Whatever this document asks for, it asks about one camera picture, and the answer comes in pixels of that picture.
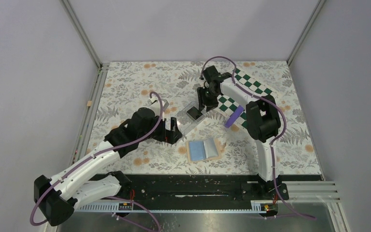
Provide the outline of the clear plastic box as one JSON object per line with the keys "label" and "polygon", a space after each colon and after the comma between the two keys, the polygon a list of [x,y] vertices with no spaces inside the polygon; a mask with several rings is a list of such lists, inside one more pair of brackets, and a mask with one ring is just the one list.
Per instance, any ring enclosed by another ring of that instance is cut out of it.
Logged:
{"label": "clear plastic box", "polygon": [[185,108],[180,110],[175,115],[175,117],[177,118],[178,128],[183,134],[183,136],[186,136],[188,133],[190,133],[193,129],[195,129],[198,126],[198,124],[200,124],[206,118],[207,112],[205,109],[202,111],[202,113],[205,115],[203,120],[194,121],[191,118],[189,118],[188,115],[186,114],[186,111],[193,106],[195,106],[198,109],[199,103],[197,101],[192,101],[190,104],[188,104]]}

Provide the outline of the blue credit card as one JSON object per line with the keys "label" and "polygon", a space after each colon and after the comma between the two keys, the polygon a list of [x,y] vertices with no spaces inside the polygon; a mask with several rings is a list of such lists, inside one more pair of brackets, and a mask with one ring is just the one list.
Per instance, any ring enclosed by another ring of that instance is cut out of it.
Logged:
{"label": "blue credit card", "polygon": [[202,161],[206,159],[204,141],[190,141],[188,148],[191,161]]}

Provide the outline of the tan leather card holder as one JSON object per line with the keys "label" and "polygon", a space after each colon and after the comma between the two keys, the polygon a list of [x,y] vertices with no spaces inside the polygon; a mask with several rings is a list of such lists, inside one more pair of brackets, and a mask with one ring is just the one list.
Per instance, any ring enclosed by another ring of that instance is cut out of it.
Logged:
{"label": "tan leather card holder", "polygon": [[219,141],[216,138],[188,141],[186,143],[186,152],[189,162],[217,160],[221,158]]}

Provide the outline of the purple marker pen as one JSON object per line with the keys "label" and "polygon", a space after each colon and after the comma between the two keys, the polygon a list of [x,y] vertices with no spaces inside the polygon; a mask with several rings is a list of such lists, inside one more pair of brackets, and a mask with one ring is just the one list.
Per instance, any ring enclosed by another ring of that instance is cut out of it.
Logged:
{"label": "purple marker pen", "polygon": [[244,112],[244,108],[241,105],[239,105],[237,109],[230,115],[230,117],[226,121],[225,127],[230,128],[243,112]]}

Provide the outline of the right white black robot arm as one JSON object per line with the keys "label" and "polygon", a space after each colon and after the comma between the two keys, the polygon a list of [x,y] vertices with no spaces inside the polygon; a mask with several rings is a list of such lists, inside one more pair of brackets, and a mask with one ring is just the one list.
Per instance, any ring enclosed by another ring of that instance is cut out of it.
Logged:
{"label": "right white black robot arm", "polygon": [[219,73],[215,66],[207,67],[201,76],[208,86],[197,88],[199,111],[206,112],[219,105],[219,96],[227,96],[242,106],[246,113],[246,129],[254,139],[258,152],[258,175],[264,182],[258,185],[258,193],[264,199],[270,199],[277,192],[272,182],[278,174],[272,163],[271,146],[269,143],[278,135],[281,121],[275,108],[275,98],[268,94],[260,96],[245,84],[232,77],[229,72]]}

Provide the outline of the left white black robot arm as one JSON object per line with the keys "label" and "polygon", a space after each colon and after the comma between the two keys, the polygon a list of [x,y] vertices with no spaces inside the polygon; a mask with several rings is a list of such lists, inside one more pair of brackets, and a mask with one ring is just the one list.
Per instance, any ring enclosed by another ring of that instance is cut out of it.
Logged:
{"label": "left white black robot arm", "polygon": [[144,140],[175,144],[183,136],[177,119],[170,118],[169,129],[166,128],[166,122],[162,110],[142,107],[131,118],[112,129],[93,151],[75,164],[50,178],[44,175],[36,178],[35,205],[29,218],[31,225],[40,225],[34,221],[37,210],[45,217],[44,223],[57,226],[84,205],[102,198],[117,196],[123,199],[129,196],[130,180],[121,171],[107,174],[98,181],[91,181],[91,178],[100,169],[137,149]]}

